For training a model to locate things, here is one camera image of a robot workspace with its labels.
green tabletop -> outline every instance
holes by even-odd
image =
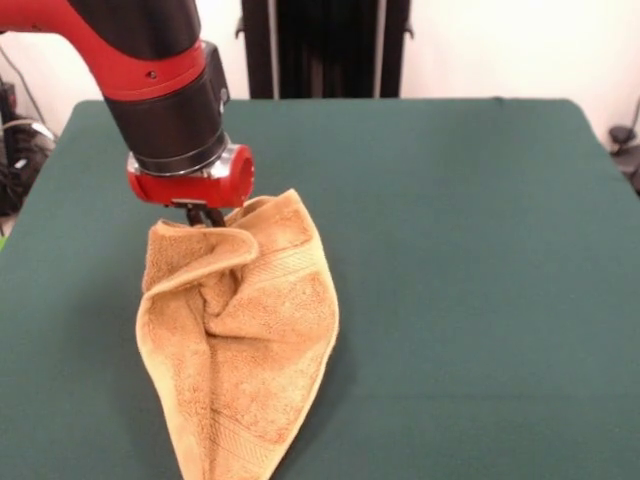
[[[296,188],[341,303],[277,479],[640,475],[637,199],[563,101],[231,102],[256,194]],[[177,479],[134,336],[144,205],[77,107],[0,253],[0,477]]]

